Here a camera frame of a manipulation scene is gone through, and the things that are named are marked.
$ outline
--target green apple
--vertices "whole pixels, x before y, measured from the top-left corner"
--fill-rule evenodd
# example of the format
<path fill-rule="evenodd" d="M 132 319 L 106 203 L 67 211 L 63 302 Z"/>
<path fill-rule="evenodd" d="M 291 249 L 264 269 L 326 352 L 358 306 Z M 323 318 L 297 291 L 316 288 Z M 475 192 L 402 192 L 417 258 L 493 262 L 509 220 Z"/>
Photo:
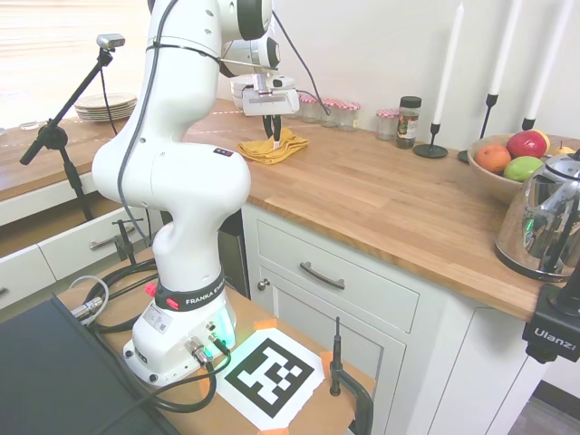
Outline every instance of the green apple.
<path fill-rule="evenodd" d="M 524 182 L 543 164 L 544 162 L 536 157 L 517 157 L 511 160 L 504 169 L 504 177 Z"/>

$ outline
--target cable connector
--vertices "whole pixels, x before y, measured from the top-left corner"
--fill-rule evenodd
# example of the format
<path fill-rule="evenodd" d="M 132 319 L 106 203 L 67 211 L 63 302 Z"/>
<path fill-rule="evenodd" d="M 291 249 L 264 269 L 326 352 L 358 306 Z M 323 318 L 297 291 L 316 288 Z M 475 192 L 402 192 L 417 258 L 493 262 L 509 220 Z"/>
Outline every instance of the cable connector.
<path fill-rule="evenodd" d="M 219 349 L 220 352 L 222 352 L 224 355 L 228 355 L 229 354 L 229 349 L 226 346 L 226 342 L 224 342 L 223 340 L 219 339 L 218 336 L 213 333 L 209 336 L 209 340 Z"/>
<path fill-rule="evenodd" d="M 83 320 L 88 319 L 91 315 L 95 314 L 101 307 L 102 302 L 102 297 L 97 296 L 86 304 L 82 304 L 81 306 L 74 308 L 71 311 L 71 314 L 76 320 L 82 322 Z"/>
<path fill-rule="evenodd" d="M 197 338 L 190 338 L 187 340 L 185 342 L 185 348 L 202 367 L 205 367 L 208 363 L 213 361 L 213 358 L 206 354 L 205 346 Z"/>

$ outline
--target red button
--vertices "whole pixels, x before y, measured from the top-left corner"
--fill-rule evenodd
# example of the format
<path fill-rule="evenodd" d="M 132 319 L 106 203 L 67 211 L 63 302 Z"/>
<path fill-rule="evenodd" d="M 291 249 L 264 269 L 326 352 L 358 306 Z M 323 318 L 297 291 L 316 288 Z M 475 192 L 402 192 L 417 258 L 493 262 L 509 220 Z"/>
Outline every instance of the red button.
<path fill-rule="evenodd" d="M 147 285 L 145 285 L 145 293 L 148 294 L 149 296 L 153 297 L 156 291 L 157 291 L 156 284 L 148 283 Z"/>
<path fill-rule="evenodd" d="M 167 299 L 167 305 L 169 305 L 174 310 L 179 310 L 179 304 L 175 302 L 173 299 Z"/>

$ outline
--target green led light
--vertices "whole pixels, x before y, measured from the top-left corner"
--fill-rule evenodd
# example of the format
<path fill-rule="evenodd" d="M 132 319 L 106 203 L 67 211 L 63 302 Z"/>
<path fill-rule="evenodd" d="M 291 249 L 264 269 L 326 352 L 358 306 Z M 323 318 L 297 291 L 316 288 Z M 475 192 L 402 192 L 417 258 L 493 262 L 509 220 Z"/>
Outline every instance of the green led light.
<path fill-rule="evenodd" d="M 229 314 L 227 313 L 227 309 L 224 308 L 219 313 L 219 320 L 221 322 L 220 331 L 224 334 L 222 338 L 226 342 L 227 347 L 231 347 L 236 342 L 236 335 L 234 334 L 234 327 L 232 325 L 232 321 L 229 319 Z"/>

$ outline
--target orange tape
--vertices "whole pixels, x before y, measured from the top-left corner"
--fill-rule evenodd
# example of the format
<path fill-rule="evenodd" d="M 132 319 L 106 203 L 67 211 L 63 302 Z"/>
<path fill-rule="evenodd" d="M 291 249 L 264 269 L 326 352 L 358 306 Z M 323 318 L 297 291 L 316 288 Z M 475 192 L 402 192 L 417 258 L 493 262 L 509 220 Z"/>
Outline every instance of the orange tape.
<path fill-rule="evenodd" d="M 258 320 L 254 322 L 254 331 L 260 331 L 261 329 L 276 328 L 278 326 L 278 321 L 276 319 L 268 320 Z"/>
<path fill-rule="evenodd" d="M 208 371 L 206 369 L 199 369 L 196 372 L 196 375 L 206 374 L 207 372 Z M 198 381 L 198 386 L 199 386 L 199 392 L 201 394 L 201 397 L 206 397 L 208 395 L 208 392 L 209 392 L 209 378 L 200 379 Z"/>
<path fill-rule="evenodd" d="M 257 435 L 289 435 L 290 431 L 288 428 L 283 429 L 271 429 L 271 430 L 261 430 Z"/>
<path fill-rule="evenodd" d="M 333 353 L 330 351 L 320 352 L 320 359 L 323 360 L 324 378 L 330 379 L 330 363 L 333 360 Z"/>

